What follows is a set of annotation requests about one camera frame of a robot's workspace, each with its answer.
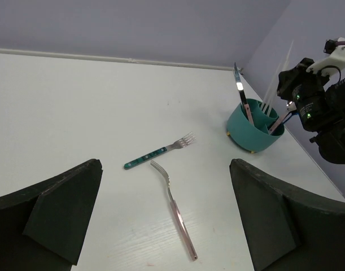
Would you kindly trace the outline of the white chopstick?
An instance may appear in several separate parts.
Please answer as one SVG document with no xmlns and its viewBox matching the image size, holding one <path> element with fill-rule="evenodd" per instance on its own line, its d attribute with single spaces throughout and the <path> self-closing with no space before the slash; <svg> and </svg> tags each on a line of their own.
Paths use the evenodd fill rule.
<svg viewBox="0 0 345 271">
<path fill-rule="evenodd" d="M 293 44 L 294 44 L 294 41 L 291 42 L 291 45 L 290 45 L 290 48 L 288 50 L 288 53 L 285 57 L 285 60 L 284 62 L 282 62 L 279 66 L 278 66 L 278 69 L 277 69 L 277 72 L 275 74 L 275 77 L 274 77 L 274 80 L 272 82 L 272 87 L 270 89 L 270 97 L 267 101 L 267 104 L 266 104 L 266 107 L 265 107 L 265 113 L 266 115 L 270 115 L 271 111 L 272 111 L 272 105 L 273 105 L 273 102 L 274 102 L 274 99 L 276 97 L 276 92 L 277 92 L 277 88 L 278 88 L 278 82 L 279 82 L 279 78 L 278 78 L 278 75 L 280 72 L 283 72 L 285 70 L 287 70 L 287 67 L 289 65 L 289 60 L 290 60 L 290 54 L 291 54 L 291 50 L 292 50 L 292 47 L 293 47 Z"/>
<path fill-rule="evenodd" d="M 280 64 L 278 65 L 270 83 L 269 83 L 269 86 L 268 86 L 268 90 L 267 90 L 267 93 L 265 94 L 265 97 L 261 103 L 261 106 L 260 106 L 260 109 L 264 112 L 264 108 L 266 107 L 267 103 L 268 103 L 268 100 L 270 99 L 270 94 L 271 92 L 273 91 L 273 84 L 274 84 L 274 81 L 275 79 L 277 78 L 279 72 L 281 71 L 281 67 L 282 67 L 282 62 L 280 62 Z"/>
<path fill-rule="evenodd" d="M 263 113 L 265 113 L 265 114 L 267 114 L 267 112 L 268 112 L 268 107 L 269 107 L 269 105 L 270 105 L 270 101 L 272 100 L 272 98 L 274 97 L 274 94 L 275 94 L 275 92 L 276 92 L 277 84 L 278 84 L 278 76 L 277 76 L 277 78 L 276 78 L 275 81 L 274 81 L 274 84 L 273 84 L 273 91 L 272 91 L 271 94 L 270 94 L 270 99 L 268 100 L 268 103 L 267 103 L 266 107 L 264 108 L 264 112 L 263 112 Z"/>
</svg>

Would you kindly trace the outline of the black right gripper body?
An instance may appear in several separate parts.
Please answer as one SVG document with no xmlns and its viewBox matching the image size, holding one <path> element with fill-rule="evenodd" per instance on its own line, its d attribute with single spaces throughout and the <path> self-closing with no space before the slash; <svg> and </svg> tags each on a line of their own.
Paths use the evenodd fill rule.
<svg viewBox="0 0 345 271">
<path fill-rule="evenodd" d="M 313 99 L 314 111 L 330 111 L 323 94 L 323 86 L 330 78 L 329 75 L 324 75 L 328 67 L 313 69 L 310 65 L 314 63 L 313 59 L 303 58 L 294 68 L 279 73 L 277 95 L 289 102 L 288 111 L 296 112 L 309 98 Z"/>
</svg>

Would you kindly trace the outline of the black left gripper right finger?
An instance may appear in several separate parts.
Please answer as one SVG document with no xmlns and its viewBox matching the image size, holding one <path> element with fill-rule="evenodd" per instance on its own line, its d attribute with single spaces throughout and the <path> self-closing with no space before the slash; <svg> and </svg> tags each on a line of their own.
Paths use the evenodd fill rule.
<svg viewBox="0 0 345 271">
<path fill-rule="evenodd" d="M 275 178 L 242 159 L 232 186 L 255 270 L 345 270 L 345 203 Z"/>
</svg>

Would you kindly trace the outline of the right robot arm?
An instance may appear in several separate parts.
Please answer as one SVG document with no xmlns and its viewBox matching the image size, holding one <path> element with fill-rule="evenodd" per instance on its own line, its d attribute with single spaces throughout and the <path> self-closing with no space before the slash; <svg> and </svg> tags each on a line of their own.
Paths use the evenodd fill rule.
<svg viewBox="0 0 345 271">
<path fill-rule="evenodd" d="M 294 103 L 303 128 L 316 133 L 310 142 L 333 164 L 345 164 L 345 78 L 327 89 L 324 86 L 344 68 L 340 60 L 304 58 L 278 75 L 278 97 Z"/>
</svg>

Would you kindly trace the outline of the blue spoon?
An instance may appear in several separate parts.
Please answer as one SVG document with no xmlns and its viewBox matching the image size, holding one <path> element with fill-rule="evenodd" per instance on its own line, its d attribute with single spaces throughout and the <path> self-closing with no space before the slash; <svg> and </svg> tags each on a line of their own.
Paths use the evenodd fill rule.
<svg viewBox="0 0 345 271">
<path fill-rule="evenodd" d="M 291 112 L 287 118 L 284 119 L 283 123 L 288 122 L 293 116 L 296 116 L 298 113 L 296 111 Z"/>
</svg>

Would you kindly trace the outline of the silver spoon pink handle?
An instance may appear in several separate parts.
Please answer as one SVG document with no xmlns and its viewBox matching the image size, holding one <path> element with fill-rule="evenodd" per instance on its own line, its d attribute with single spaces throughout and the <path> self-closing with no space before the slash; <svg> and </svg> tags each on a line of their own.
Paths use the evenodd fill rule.
<svg viewBox="0 0 345 271">
<path fill-rule="evenodd" d="M 282 116 L 280 116 L 280 117 L 270 126 L 270 128 L 269 128 L 269 130 L 268 130 L 268 134 L 269 134 L 269 135 L 273 134 L 274 131 L 275 131 L 281 124 L 283 124 L 284 119 L 287 118 L 287 117 L 289 116 L 289 114 L 290 114 L 291 112 L 294 112 L 294 111 L 296 111 L 296 105 L 295 105 L 295 103 L 292 102 L 292 101 L 287 102 L 287 104 L 286 104 L 286 112 L 285 112 Z"/>
</svg>

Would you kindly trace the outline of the knife with pink handle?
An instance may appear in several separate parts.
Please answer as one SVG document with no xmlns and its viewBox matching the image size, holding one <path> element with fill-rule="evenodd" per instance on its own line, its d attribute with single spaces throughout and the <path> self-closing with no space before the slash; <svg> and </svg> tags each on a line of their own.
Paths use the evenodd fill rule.
<svg viewBox="0 0 345 271">
<path fill-rule="evenodd" d="M 241 81 L 241 78 L 240 78 L 240 73 L 239 73 L 239 70 L 238 70 L 238 67 L 236 65 L 236 63 L 234 63 L 234 78 L 235 78 L 235 83 L 236 83 L 236 86 L 237 86 L 237 90 L 239 92 L 239 96 L 240 96 L 240 99 L 241 99 L 241 104 L 244 108 L 244 111 L 246 113 L 246 116 L 247 116 L 247 119 L 249 121 L 249 123 L 251 125 L 254 125 L 254 120 L 252 118 L 252 113 L 251 113 L 251 110 L 250 110 L 250 106 L 247 102 L 247 99 L 246 99 L 246 96 L 245 96 L 245 93 L 244 93 L 244 87 L 243 87 L 243 84 L 242 84 L 242 81 Z"/>
</svg>

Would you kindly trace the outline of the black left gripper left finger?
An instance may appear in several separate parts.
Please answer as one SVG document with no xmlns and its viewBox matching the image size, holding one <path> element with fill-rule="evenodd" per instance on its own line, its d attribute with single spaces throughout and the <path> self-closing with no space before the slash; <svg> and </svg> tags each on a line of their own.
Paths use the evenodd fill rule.
<svg viewBox="0 0 345 271">
<path fill-rule="evenodd" d="M 90 159 L 0 196 L 0 270 L 71 270 L 77 265 L 102 179 Z"/>
</svg>

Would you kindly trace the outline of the fork with teal handle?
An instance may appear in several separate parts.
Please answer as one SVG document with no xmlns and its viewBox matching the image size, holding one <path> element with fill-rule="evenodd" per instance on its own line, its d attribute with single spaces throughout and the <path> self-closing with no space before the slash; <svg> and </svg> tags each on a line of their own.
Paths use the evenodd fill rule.
<svg viewBox="0 0 345 271">
<path fill-rule="evenodd" d="M 171 145 L 163 146 L 158 148 L 155 151 L 149 152 L 148 154 L 144 154 L 132 161 L 129 161 L 124 164 L 123 168 L 125 170 L 132 169 L 140 164 L 143 164 L 146 161 L 149 161 L 157 156 L 160 156 L 166 152 L 172 151 L 172 150 L 177 150 L 177 149 L 182 149 L 187 147 L 188 145 L 192 144 L 196 139 L 196 136 L 190 132 L 189 134 L 185 135 L 184 137 L 178 139 Z"/>
</svg>

